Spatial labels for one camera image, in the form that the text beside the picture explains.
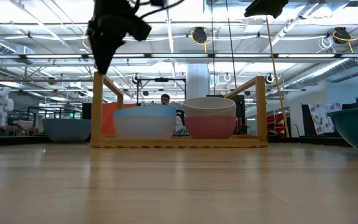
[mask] white column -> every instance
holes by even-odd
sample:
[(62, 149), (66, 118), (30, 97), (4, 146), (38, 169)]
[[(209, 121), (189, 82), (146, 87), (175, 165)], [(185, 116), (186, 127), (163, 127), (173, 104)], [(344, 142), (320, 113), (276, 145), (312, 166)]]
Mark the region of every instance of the white column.
[(209, 95), (208, 64), (187, 65), (186, 93), (188, 99)]

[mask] orange panel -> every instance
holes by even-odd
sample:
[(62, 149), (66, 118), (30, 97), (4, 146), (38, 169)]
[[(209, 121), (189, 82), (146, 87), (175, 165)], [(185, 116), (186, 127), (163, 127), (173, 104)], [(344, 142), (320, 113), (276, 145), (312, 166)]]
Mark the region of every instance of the orange panel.
[[(124, 104), (124, 108), (135, 107), (135, 103)], [(117, 103), (104, 103), (102, 115), (102, 134), (115, 134), (114, 112), (117, 110)]]

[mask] person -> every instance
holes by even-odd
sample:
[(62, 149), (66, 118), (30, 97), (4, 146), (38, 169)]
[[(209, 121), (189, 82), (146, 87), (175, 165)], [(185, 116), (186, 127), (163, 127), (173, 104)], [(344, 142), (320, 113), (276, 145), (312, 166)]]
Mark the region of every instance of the person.
[[(170, 97), (168, 94), (161, 95), (161, 104), (169, 105)], [(179, 114), (177, 114), (177, 120), (175, 124), (175, 131), (173, 132), (174, 136), (185, 136), (187, 133), (186, 127), (183, 125), (183, 120)]]
[(170, 99), (171, 99), (171, 98), (169, 97), (168, 94), (163, 94), (163, 95), (161, 95), (161, 104), (162, 104), (162, 105), (168, 105)]

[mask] wooden frame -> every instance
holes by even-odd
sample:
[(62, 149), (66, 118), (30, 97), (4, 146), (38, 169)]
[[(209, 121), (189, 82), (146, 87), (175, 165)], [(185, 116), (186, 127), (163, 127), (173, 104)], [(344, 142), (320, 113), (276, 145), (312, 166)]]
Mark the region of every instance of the wooden frame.
[(172, 137), (168, 140), (123, 140), (101, 134), (103, 85), (117, 95), (117, 108), (123, 108), (124, 95), (105, 75), (94, 73), (91, 147), (95, 148), (247, 148), (267, 147), (266, 96), (264, 77), (255, 77), (227, 94), (232, 98), (240, 92), (256, 86), (257, 92), (257, 136), (235, 136), (230, 139), (191, 139)]

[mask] white robot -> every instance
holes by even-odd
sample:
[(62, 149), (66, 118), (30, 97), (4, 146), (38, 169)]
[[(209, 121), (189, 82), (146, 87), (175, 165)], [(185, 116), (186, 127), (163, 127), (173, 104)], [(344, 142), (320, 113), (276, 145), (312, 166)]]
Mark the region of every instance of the white robot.
[(11, 92), (9, 87), (0, 87), (0, 126), (7, 123), (7, 112), (13, 111), (13, 100), (8, 97)]

